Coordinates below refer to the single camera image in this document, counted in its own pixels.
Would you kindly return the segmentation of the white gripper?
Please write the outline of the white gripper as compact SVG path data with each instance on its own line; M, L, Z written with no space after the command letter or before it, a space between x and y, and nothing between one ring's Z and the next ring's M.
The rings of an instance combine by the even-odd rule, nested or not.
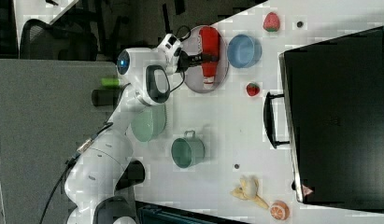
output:
M211 54L199 53L190 55L182 49L181 41L172 34L167 34L157 47L158 51L165 56L165 71L168 75L186 72L189 61L193 63L216 63L220 58Z

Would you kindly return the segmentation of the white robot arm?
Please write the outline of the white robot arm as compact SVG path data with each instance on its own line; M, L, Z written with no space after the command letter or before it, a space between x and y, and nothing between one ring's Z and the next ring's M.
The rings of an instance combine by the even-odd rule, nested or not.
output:
M65 194L76 205L65 224L136 224L126 200L115 194L134 154L126 129L145 108L168 100L175 90L169 76L205 63L216 66L219 60L219 43L206 38L192 55L172 34L153 49L121 51L116 64L123 86L120 101L104 126L77 149L64 172Z

